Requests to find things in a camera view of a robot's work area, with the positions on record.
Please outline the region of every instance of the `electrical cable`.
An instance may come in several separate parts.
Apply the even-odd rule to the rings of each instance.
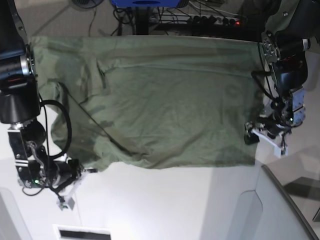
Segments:
[[[117,32],[118,29],[119,29],[119,27],[117,27],[117,28],[110,34],[110,36],[113,36],[113,35]]]
[[[261,71],[253,71],[251,72],[251,76],[253,78],[253,80],[255,81],[255,83],[258,85],[258,87],[261,89],[261,91],[271,100],[274,100],[273,96],[267,92],[267,90],[265,89],[265,87],[262,85],[262,83],[260,82],[260,80],[258,79],[258,75],[261,74]]]
[[[165,11],[172,15],[172,19],[173,19],[174,22],[175,22],[175,18],[176,18],[177,23],[179,24],[179,18],[178,18],[178,16],[176,14],[174,14],[172,11],[168,10],[168,8]]]
[[[36,193],[32,193],[32,194],[26,193],[26,192],[25,192],[25,187],[22,188],[22,192],[23,192],[25,195],[29,196],[29,197],[37,196],[38,194],[40,194],[40,193],[45,189],[46,184],[48,183],[48,180],[49,180],[49,178],[47,178],[47,179],[45,180],[45,182],[44,182],[43,185],[41,186],[41,189],[40,189],[39,191],[37,191]]]
[[[115,5],[112,5],[113,6],[113,16],[114,18],[118,21],[118,23],[121,23],[121,24],[124,24],[124,25],[131,25],[131,28],[132,28],[132,35],[136,35],[136,26],[134,24],[134,21],[133,21],[133,12],[132,12],[132,9],[131,7],[127,7],[127,8],[118,8],[117,6]],[[124,22],[123,19],[124,19],[124,16],[120,17],[119,14],[122,14],[122,13],[125,13],[124,16],[127,16],[128,18],[128,21]]]
[[[227,13],[227,14],[230,14],[230,15],[233,15],[233,16],[237,16],[237,15],[238,15],[238,14],[231,13],[231,12],[227,12],[227,11],[224,11],[224,10],[217,10],[217,9],[215,9],[215,8],[209,6],[209,5],[207,5],[207,4],[205,4],[205,3],[201,2],[201,1],[198,1],[198,0],[194,0],[194,1],[197,2],[197,3],[199,3],[199,4],[201,4],[201,5],[203,5],[203,6],[206,6],[206,7],[207,7],[207,8],[202,8],[202,9],[201,9],[202,11],[214,11],[214,12],[218,13],[219,15],[221,15],[223,18],[225,18],[226,16],[223,15],[222,13]],[[195,7],[196,9],[199,9],[199,7],[196,6],[193,2],[189,1],[189,3],[190,3],[193,7]]]
[[[39,98],[42,103],[44,100],[41,97],[40,93],[39,93]],[[51,161],[50,161],[50,148],[49,148],[49,136],[48,136],[48,115],[47,115],[47,110],[46,110],[45,106],[43,106],[43,110],[44,110],[44,117],[45,117],[45,139],[46,139],[46,151],[47,151],[47,168],[50,169]],[[49,174],[50,174],[49,172],[46,172],[48,180],[50,180]]]
[[[260,25],[262,24],[262,21],[263,21],[263,13],[261,13],[261,16],[260,16],[260,21],[258,22],[257,26],[256,26],[256,39],[257,39],[257,48],[258,48],[258,53],[259,53],[259,58],[260,58],[260,64],[261,64],[261,67],[263,69],[263,71],[265,71],[265,65],[264,65],[264,61],[262,59],[262,55],[261,55],[261,48],[260,48]],[[270,86],[270,82],[269,82],[269,79],[268,77],[265,75],[265,80],[266,80],[266,83],[268,85],[268,89],[269,89],[269,94],[266,94],[266,91],[265,91],[265,88],[263,87],[264,89],[264,94],[267,95],[268,98],[270,98],[272,101],[275,100],[274,98],[274,95],[272,94],[272,91],[271,91],[271,86]]]
[[[176,8],[176,7],[168,7],[166,10],[168,11],[168,9],[174,9],[174,10],[177,10],[179,11],[180,13],[184,14],[184,15],[187,15],[188,17],[191,18],[191,15],[189,15],[188,13],[185,13],[184,11],[180,10],[179,8]]]
[[[89,25],[89,29],[88,29],[88,36],[89,36],[89,37],[91,37],[91,27],[92,27],[92,25],[94,24],[94,21],[95,21],[95,19],[96,19],[96,15],[97,15],[97,7],[94,8],[93,18],[92,18],[92,21],[91,21],[91,23],[90,23],[90,25]]]
[[[54,160],[54,159],[62,157],[65,153],[68,152],[69,147],[71,145],[71,141],[72,141],[72,126],[71,126],[71,120],[70,120],[69,113],[68,113],[67,109],[60,102],[58,102],[56,100],[43,100],[43,101],[41,101],[40,106],[44,107],[45,105],[53,105],[53,106],[58,107],[61,110],[62,115],[64,116],[64,120],[66,123],[66,129],[67,129],[67,139],[66,139],[66,143],[65,143],[64,148],[62,149],[62,151],[60,153],[53,155],[53,156],[49,156],[51,160]]]
[[[162,24],[163,23],[162,22],[162,15],[164,13],[162,12],[162,14],[160,14],[160,8],[159,7],[157,7],[157,11],[158,11],[158,14],[159,14],[159,22]]]
[[[162,7],[161,18],[162,18],[162,16],[164,15],[164,13],[165,13],[165,8]]]

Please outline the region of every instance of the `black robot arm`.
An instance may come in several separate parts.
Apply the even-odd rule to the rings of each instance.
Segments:
[[[259,79],[271,76],[277,95],[266,92],[259,84],[271,102],[256,121],[246,123],[244,139],[247,144],[257,143],[259,137],[263,137],[275,146],[276,155],[288,153],[285,136],[299,127],[306,117],[303,84],[308,78],[308,66],[305,52],[311,46],[310,38],[319,31],[319,23],[320,2],[300,0],[287,28],[277,32],[266,29],[262,33],[263,57],[270,71],[254,71],[251,75],[257,83]],[[282,138],[279,145],[274,142],[277,137]]]
[[[40,191],[48,188],[58,196],[61,209],[73,208],[72,198],[65,199],[60,192],[81,179],[85,170],[77,159],[55,160],[67,153],[70,147],[71,121],[68,111],[59,102],[40,101],[34,65],[33,51],[14,0],[0,0],[0,122],[10,124],[9,143],[18,182],[23,187],[22,191],[24,188],[38,188]],[[45,105],[58,107],[67,123],[65,148],[55,156],[47,153],[48,133],[37,121],[40,109]],[[45,140],[47,151],[43,146]]]

